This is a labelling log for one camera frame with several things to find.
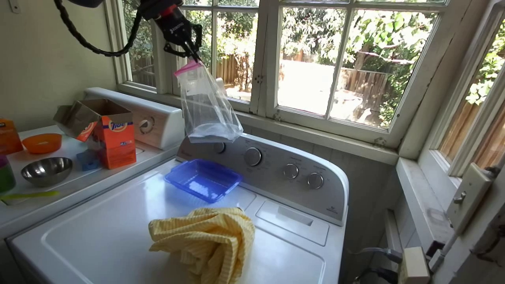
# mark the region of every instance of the white window frame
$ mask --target white window frame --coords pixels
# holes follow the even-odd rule
[[[482,103],[479,114],[476,116],[473,127],[468,130],[468,136],[462,143],[462,147],[459,149],[454,160],[448,163],[436,150],[444,138],[446,130],[451,125],[452,116],[457,113],[468,87],[471,86],[471,78],[479,68],[487,46],[493,42],[495,31],[500,27],[500,23],[503,20],[505,0],[495,0],[487,8],[481,21],[482,24],[479,26],[470,48],[466,49],[463,68],[452,89],[452,95],[449,97],[444,111],[438,117],[436,125],[433,127],[418,160],[418,165],[433,191],[433,198],[443,210],[448,210],[449,204],[452,203],[463,171],[468,168],[471,158],[477,150],[477,146],[485,138],[485,132],[490,128],[493,117],[498,114],[500,108],[505,106],[505,67],[501,67],[493,87],[487,94],[487,100]]]
[[[318,146],[324,146],[329,149],[343,150],[347,154],[370,158],[373,162],[381,162],[386,165],[394,165],[397,162],[397,147],[402,143],[413,116],[418,117],[418,106],[422,103],[425,94],[430,91],[430,83],[436,76],[451,76],[443,72],[438,75],[438,65],[443,61],[444,54],[454,53],[454,46],[449,43],[454,38],[460,27],[460,20],[468,10],[468,4],[476,0],[449,0],[443,8],[443,16],[435,23],[433,32],[425,43],[425,49],[422,51],[416,68],[411,75],[414,78],[408,83],[406,92],[400,103],[399,117],[394,120],[394,130],[391,133],[376,132],[372,128],[364,128],[359,125],[348,124],[329,124],[313,117],[299,117],[296,114],[287,111],[277,111],[274,106],[275,102],[275,81],[268,81],[268,78],[275,78],[275,62],[277,62],[277,31],[271,29],[271,23],[279,21],[279,4],[271,0],[261,0],[258,7],[258,37],[257,37],[257,49],[255,49],[255,62],[253,62],[253,89],[249,105],[236,105],[231,102],[234,111],[242,124],[250,127],[263,127],[268,132],[274,132],[285,136],[294,136],[301,141],[313,143]],[[124,43],[119,31],[121,10],[118,7],[118,0],[103,2],[110,38],[113,48],[121,48]],[[386,8],[388,5],[397,4],[373,4],[373,2],[361,2],[351,4],[350,8]],[[438,10],[438,5],[424,5],[427,10]],[[410,4],[402,5],[403,10],[414,12]],[[173,67],[178,67],[176,57],[165,54],[162,51],[163,40],[159,34],[159,29],[151,23],[154,31],[154,62],[156,65],[156,89],[145,89],[137,84],[126,83],[126,61],[116,59],[116,83],[118,91],[124,94],[130,94],[135,97],[143,97],[148,100],[174,105],[179,106],[178,89],[171,75]],[[452,64],[452,73],[455,73],[459,62]],[[422,144],[411,144],[416,152],[421,150]]]

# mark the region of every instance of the washing machine lid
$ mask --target washing machine lid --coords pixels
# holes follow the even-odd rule
[[[148,251],[148,221],[208,207],[163,182],[171,166],[173,162],[17,236],[10,240],[14,253],[47,283],[189,283],[176,258]],[[318,228],[326,225],[328,237],[320,247],[264,218],[264,204],[269,209],[275,203],[236,188],[211,206],[239,206],[255,225],[241,283],[337,283],[343,233],[313,220]]]

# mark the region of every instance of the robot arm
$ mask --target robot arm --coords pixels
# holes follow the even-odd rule
[[[96,8],[102,0],[69,0],[69,2],[80,7]],[[165,53],[174,54],[178,57],[192,57],[195,62],[198,62],[200,61],[198,49],[201,46],[201,26],[190,24],[178,10],[179,5],[181,5],[181,0],[140,0],[137,15],[145,21],[152,20],[156,23],[156,26],[159,27],[165,40],[165,46],[163,46]],[[99,53],[99,54],[116,56],[116,53]]]

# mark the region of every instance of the plastic bag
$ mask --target plastic bag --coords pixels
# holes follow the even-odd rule
[[[174,72],[181,89],[181,109],[190,144],[233,143],[242,128],[223,98],[225,92],[198,62]]]

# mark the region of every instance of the yellow cloth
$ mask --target yellow cloth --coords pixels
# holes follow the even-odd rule
[[[179,253],[200,284],[238,283],[252,248],[253,226],[239,209],[198,209],[186,218],[148,225],[149,251]]]

